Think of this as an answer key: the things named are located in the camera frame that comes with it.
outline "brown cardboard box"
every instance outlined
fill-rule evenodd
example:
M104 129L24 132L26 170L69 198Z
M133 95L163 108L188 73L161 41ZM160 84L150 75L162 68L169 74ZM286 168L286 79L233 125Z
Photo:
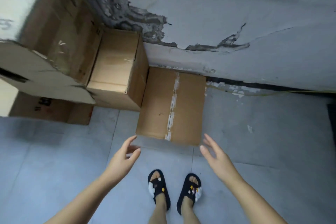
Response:
M0 79L0 116L88 125L93 105L31 96Z
M200 75L151 67L136 134L199 145L205 80Z
M109 30L104 33L87 89L98 106L140 111L148 68L139 33Z
M102 37L86 0L0 0L0 76L35 96L94 104L87 92Z

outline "left arm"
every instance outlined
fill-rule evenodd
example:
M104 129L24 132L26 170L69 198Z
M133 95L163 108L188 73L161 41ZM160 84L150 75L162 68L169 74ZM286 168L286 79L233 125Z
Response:
M128 138L103 174L45 224L88 223L104 197L128 174L140 156L140 148L130 145L135 139L136 136ZM130 158L126 157L129 153L132 153Z

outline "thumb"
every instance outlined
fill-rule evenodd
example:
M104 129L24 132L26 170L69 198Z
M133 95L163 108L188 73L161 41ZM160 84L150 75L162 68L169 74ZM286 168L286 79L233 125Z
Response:
M134 165L134 163L137 161L137 159L139 158L141 153L141 149L137 149L133 152L132 156L130 156L130 158L128 159L129 162L132 163L132 165Z
M207 147L205 147L204 145L201 145L199 149L201 150L202 155L208 161L209 164L210 162L214 161L214 157L211 155Z

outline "black sandal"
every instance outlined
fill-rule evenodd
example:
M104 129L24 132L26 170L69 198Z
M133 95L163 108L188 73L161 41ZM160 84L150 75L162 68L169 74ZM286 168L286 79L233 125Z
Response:
M197 179L198 185L189 180L191 176L194 176ZM192 173L188 174L184 180L182 191L177 201L176 207L177 207L177 211L179 212L179 214L181 215L182 201L185 196L189 197L192 200L192 205L194 206L195 202L199 200L201 195L202 195L201 180L195 174L192 174Z
M150 181L155 171L157 171L160 174L160 177ZM153 170L148 175L148 190L151 196L153 197L155 204L156 204L155 197L161 193L164 193L166 197L167 211L170 209L170 198L166 187L165 177L163 176L163 173L160 169Z

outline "hand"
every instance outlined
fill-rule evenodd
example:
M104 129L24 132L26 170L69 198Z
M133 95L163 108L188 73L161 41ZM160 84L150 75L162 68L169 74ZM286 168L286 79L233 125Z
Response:
M210 167L215 172L215 174L222 180L227 186L234 184L236 181L243 181L243 178L238 173L237 169L233 165L229 156L222 150L222 148L207 134L203 142L213 149L216 157L214 158L207 147L201 145L199 148L202 155L208 161Z
M128 174L140 156L140 147L130 145L136 137L137 136L132 136L123 143L121 148L114 154L102 175L113 185L117 185ZM126 154L130 153L132 153L132 155L130 157L126 157Z

